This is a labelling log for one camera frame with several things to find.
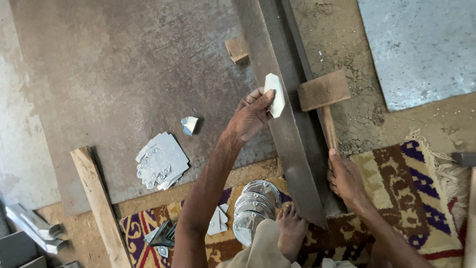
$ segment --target concrete floor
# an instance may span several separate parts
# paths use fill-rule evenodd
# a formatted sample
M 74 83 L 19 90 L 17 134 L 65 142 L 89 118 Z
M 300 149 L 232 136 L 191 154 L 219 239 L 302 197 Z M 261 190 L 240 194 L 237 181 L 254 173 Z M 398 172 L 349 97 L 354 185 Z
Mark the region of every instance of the concrete floor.
M 342 151 L 355 154 L 392 145 L 413 128 L 421 128 L 421 134 L 437 152 L 476 151 L 476 93 L 388 113 L 357 1 L 292 0 L 291 3 L 315 76 L 347 69 L 354 95 L 331 107 Z M 277 160 L 265 161 L 233 171 L 227 187 L 246 183 L 259 175 L 270 177 L 281 173 Z M 190 186 L 119 203 L 114 207 L 117 217 L 182 200 Z M 60 252 L 61 260 L 79 260 L 84 267 L 110 267 L 91 213 L 65 218 L 60 204 L 39 212 L 52 223 L 62 222 L 68 231 L 72 247 Z

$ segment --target stack of metal pieces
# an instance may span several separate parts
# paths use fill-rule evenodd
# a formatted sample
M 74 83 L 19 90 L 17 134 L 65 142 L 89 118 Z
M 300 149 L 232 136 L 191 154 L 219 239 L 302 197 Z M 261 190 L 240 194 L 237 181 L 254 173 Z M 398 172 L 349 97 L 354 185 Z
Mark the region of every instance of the stack of metal pieces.
M 170 219 L 166 219 L 159 227 L 144 236 L 144 242 L 149 247 L 157 247 L 157 251 L 163 257 L 169 257 L 169 247 L 175 246 L 175 227 L 177 223 L 172 224 Z
M 147 189 L 167 190 L 188 169 L 188 158 L 172 136 L 164 132 L 151 139 L 136 157 L 137 178 Z
M 265 219 L 274 220 L 275 207 L 281 207 L 276 186 L 264 180 L 248 183 L 235 203 L 233 233 L 238 241 L 251 246 L 258 224 Z
M 15 222 L 42 249 L 48 253 L 57 254 L 68 245 L 67 240 L 57 239 L 63 233 L 60 225 L 49 225 L 33 211 L 26 211 L 20 204 L 6 206 L 7 217 Z
M 44 240 L 53 240 L 63 233 L 63 228 L 61 228 L 60 224 L 50 225 L 32 210 L 23 212 L 21 217 Z

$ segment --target wooden plank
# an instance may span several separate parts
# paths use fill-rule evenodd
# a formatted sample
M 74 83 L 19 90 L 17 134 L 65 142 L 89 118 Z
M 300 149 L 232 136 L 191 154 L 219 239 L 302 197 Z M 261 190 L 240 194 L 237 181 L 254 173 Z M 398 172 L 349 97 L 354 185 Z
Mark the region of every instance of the wooden plank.
M 112 268 L 131 267 L 129 254 L 120 235 L 116 217 L 89 149 L 86 146 L 76 149 L 71 152 L 71 157 L 78 170 Z
M 476 268 L 476 167 L 470 183 L 464 268 Z
M 230 54 L 231 60 L 236 65 L 247 64 L 248 62 L 248 47 L 243 37 L 237 36 L 225 41 L 228 54 Z
M 297 93 L 303 112 L 350 98 L 349 85 L 344 70 L 302 83 Z

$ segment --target embossed metal disc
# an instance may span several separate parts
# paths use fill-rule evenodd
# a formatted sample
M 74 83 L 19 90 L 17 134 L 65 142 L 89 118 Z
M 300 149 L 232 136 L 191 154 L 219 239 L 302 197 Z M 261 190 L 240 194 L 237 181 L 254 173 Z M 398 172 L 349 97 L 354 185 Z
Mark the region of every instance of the embossed metal disc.
M 278 189 L 272 183 L 269 183 L 264 180 L 256 180 L 248 183 L 241 194 L 247 192 L 257 192 L 260 193 L 271 202 L 271 204 L 277 208 L 281 207 L 281 195 L 279 194 Z
M 263 220 L 265 220 L 265 217 L 260 213 L 253 211 L 242 212 L 233 221 L 233 233 L 241 244 L 249 247 L 253 242 L 256 227 Z
M 265 204 L 271 211 L 274 211 L 273 205 L 266 198 L 266 196 L 264 196 L 260 193 L 257 193 L 257 192 L 247 192 L 247 193 L 244 193 L 244 194 L 240 195 L 238 197 L 237 201 L 235 202 L 235 210 L 237 209 L 238 205 L 240 205 L 241 203 L 243 203 L 246 200 L 259 201 L 259 202 Z
M 274 220 L 274 213 L 265 204 L 256 200 L 245 200 L 235 208 L 235 216 L 245 211 L 253 211 L 262 214 L 267 219 Z

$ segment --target folded metal piece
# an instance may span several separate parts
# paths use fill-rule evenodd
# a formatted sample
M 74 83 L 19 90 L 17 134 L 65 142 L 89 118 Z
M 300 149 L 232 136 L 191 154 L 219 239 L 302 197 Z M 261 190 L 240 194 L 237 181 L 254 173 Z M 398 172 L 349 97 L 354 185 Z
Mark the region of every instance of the folded metal piece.
M 197 125 L 198 118 L 193 116 L 187 116 L 183 118 L 180 122 L 182 123 L 183 132 L 187 135 L 192 136 L 195 126 Z
M 209 236 L 228 230 L 228 226 L 226 224 L 228 222 L 228 217 L 226 215 L 228 207 L 228 204 L 221 204 L 215 208 L 215 212 L 213 213 L 207 230 L 207 234 Z
M 274 90 L 273 102 L 269 105 L 269 111 L 274 118 L 278 118 L 286 105 L 283 95 L 283 87 L 279 81 L 279 76 L 269 73 L 265 80 L 264 93 Z
M 30 236 L 43 250 L 48 253 L 57 254 L 62 248 L 68 245 L 67 240 L 53 239 L 53 240 L 44 240 L 42 239 L 35 230 L 23 219 L 21 216 L 22 213 L 25 213 L 26 210 L 20 206 L 20 204 L 14 204 L 6 206 L 5 210 L 7 211 L 7 217 L 15 222 L 28 236 Z
M 159 227 L 144 237 L 149 247 L 174 247 L 175 246 L 175 227 L 177 223 L 172 224 L 170 219 L 163 221 Z
M 63 228 L 61 228 L 60 224 L 50 225 L 46 223 L 33 210 L 23 212 L 21 217 L 44 240 L 53 240 L 63 233 Z

